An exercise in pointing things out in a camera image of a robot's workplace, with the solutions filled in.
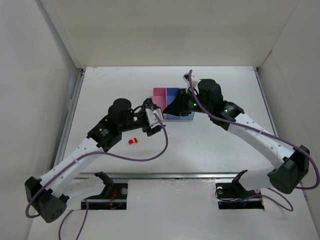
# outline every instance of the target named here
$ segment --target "white enclosure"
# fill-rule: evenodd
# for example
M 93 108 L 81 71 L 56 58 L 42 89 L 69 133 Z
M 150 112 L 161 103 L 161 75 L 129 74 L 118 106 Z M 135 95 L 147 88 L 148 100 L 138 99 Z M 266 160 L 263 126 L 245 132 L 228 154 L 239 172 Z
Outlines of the white enclosure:
M 93 95 L 97 88 L 110 91 L 103 100 L 112 101 L 120 94 L 121 84 L 134 88 L 124 81 L 125 76 L 134 75 L 139 79 L 132 81 L 148 91 L 149 97 L 152 95 L 157 79 L 148 82 L 150 72 L 139 73 L 142 68 L 127 66 L 182 66 L 185 69 L 181 74 L 189 70 L 184 66 L 199 66 L 194 67 L 197 77 L 201 78 L 204 72 L 205 77 L 214 75 L 212 78 L 222 85 L 227 100 L 239 103 L 270 132 L 275 127 L 279 136 L 307 146 L 318 163 L 319 10 L 318 0 L 0 0 L 0 239 L 57 239 L 61 218 L 46 224 L 41 218 L 25 217 L 24 182 L 48 171 L 56 156 L 61 160 L 65 148 L 68 154 L 78 139 L 83 139 L 90 127 L 106 114 L 109 103 L 103 106 L 99 102 L 99 108 L 92 108 L 93 102 L 100 99 L 99 94 Z M 205 71 L 208 70 L 205 66 L 233 67 L 223 73 L 217 67 Z M 81 70 L 86 68 L 91 77 L 87 75 L 83 81 Z M 158 87 L 184 87 L 180 73 L 169 68 L 167 71 L 165 85 Z M 129 90 L 123 93 L 122 97 L 131 98 Z M 142 92 L 140 97 L 132 103 L 136 105 L 145 98 Z M 209 125 L 206 116 L 196 115 L 190 122 L 193 130 L 199 123 L 203 131 L 205 119 Z M 178 148 L 178 130 L 173 126 L 168 123 L 174 147 Z M 163 162 L 158 167 L 157 162 L 143 167 L 113 161 L 114 164 L 105 165 L 98 159 L 85 172 L 218 173 L 268 164 L 241 140 L 233 140 L 233 136 L 213 124 L 209 128 L 221 138 L 215 140 L 216 147 L 212 149 L 215 157 L 220 157 L 218 161 L 208 161 L 209 135 L 204 132 L 202 144 L 207 150 L 202 153 L 190 147 L 191 141 L 181 142 L 191 149 L 185 150 L 182 145 L 179 148 L 179 161 L 187 159 L 182 169 L 168 164 L 171 158 L 177 159 L 169 156 L 174 152 L 169 149 L 166 158 L 159 159 Z M 141 132 L 133 132 L 125 135 L 123 141 L 136 134 L 141 139 L 147 138 Z M 231 139 L 233 149 L 224 154 L 223 142 Z M 158 140 L 162 143 L 163 136 L 157 134 L 148 140 L 155 146 Z M 131 147 L 135 157 L 147 154 L 139 152 L 149 142 L 142 140 L 140 145 Z M 114 150 L 121 152 L 123 146 Z M 149 153 L 158 149 L 153 147 Z M 232 165 L 237 155 L 241 160 Z M 193 161 L 198 156 L 200 166 Z M 253 162 L 252 158 L 246 161 L 252 156 L 258 161 Z M 311 170 L 302 184 L 310 186 L 314 181 Z M 210 195 L 215 185 L 208 180 L 132 180 L 129 184 L 128 210 L 90 211 L 79 239 L 147 240 L 154 235 L 157 239 L 177 240 L 319 238 L 316 233 L 316 230 L 320 233 L 319 188 L 295 190 L 288 196 L 295 211 L 287 213 L 268 200 L 264 212 L 218 211 L 216 199 Z M 189 191 L 191 186 L 197 192 Z M 140 217 L 141 213 L 147 214 L 145 219 Z M 192 219 L 198 213 L 199 219 Z M 62 239 L 75 238 L 83 214 L 75 212 L 66 221 Z M 152 222 L 154 216 L 158 216 L 159 225 Z M 131 222 L 134 224 L 127 228 L 127 233 L 121 229 L 112 232 L 120 224 Z M 224 222 L 232 230 L 226 230 Z
M 79 67 L 254 66 L 298 0 L 42 0 Z

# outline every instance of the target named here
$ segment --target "small red block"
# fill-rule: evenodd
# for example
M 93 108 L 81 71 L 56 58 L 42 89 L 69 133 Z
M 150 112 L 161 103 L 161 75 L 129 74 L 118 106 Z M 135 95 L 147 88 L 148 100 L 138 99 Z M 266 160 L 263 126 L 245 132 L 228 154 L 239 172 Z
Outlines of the small red block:
M 132 138 L 128 142 L 129 142 L 129 144 L 136 144 L 138 142 L 138 140 L 136 138 Z

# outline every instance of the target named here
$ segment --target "colored block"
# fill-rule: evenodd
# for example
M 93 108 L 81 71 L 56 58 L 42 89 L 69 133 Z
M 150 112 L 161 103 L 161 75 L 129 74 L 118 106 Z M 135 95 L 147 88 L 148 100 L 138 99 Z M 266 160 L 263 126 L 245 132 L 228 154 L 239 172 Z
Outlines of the colored block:
M 155 87 L 153 88 L 153 102 L 163 110 L 167 105 L 172 103 L 178 92 L 178 87 Z M 164 119 L 174 121 L 191 121 L 194 119 L 194 116 L 194 112 L 189 116 L 173 116 L 171 114 L 164 114 Z
M 164 96 L 166 97 L 166 88 L 165 87 L 154 87 L 153 96 Z
M 160 107 L 162 110 L 166 108 L 166 96 L 153 96 L 152 101 L 154 104 L 156 104 L 158 107 Z
M 166 120 L 180 120 L 181 116 L 173 116 L 171 114 L 166 114 L 165 119 Z
M 180 118 L 180 120 L 190 121 L 190 120 L 193 120 L 194 117 L 195 117 L 195 113 L 192 112 L 189 116 L 182 116 L 182 117 Z
M 174 96 L 176 97 L 177 94 L 179 92 L 179 88 L 178 87 L 167 87 L 166 89 L 166 96 Z
M 168 106 L 170 103 L 175 100 L 176 96 L 166 96 L 166 106 Z

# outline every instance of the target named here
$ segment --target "white wall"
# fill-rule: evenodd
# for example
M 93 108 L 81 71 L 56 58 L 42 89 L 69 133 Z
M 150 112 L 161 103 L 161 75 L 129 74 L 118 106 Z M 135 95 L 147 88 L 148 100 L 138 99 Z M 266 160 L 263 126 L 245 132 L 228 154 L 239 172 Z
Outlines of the white wall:
M 0 238 L 27 238 L 24 182 L 50 165 L 75 69 L 35 0 L 0 0 Z
M 259 70 L 278 134 L 320 160 L 320 1 L 300 0 Z M 315 182 L 314 171 L 304 186 Z M 305 192 L 320 233 L 320 188 Z
M 299 0 L 42 1 L 81 67 L 256 67 Z

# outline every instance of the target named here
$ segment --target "black bracket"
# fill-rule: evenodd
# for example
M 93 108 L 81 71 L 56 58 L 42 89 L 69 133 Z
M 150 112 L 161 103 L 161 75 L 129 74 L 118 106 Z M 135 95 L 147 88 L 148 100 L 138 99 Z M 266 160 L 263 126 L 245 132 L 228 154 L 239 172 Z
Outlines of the black bracket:
M 28 202 L 43 187 L 40 181 L 32 176 L 24 183 Z M 32 207 L 47 223 L 51 223 L 64 213 L 68 199 L 69 197 L 64 195 L 59 198 L 52 196 L 52 190 L 45 189 L 32 203 Z
M 300 148 L 307 154 L 310 151 L 305 146 Z M 269 172 L 268 177 L 272 186 L 284 194 L 290 194 L 301 182 L 309 171 L 309 159 L 295 149 L 294 153 L 288 158 L 285 157 L 284 164 L 278 169 Z

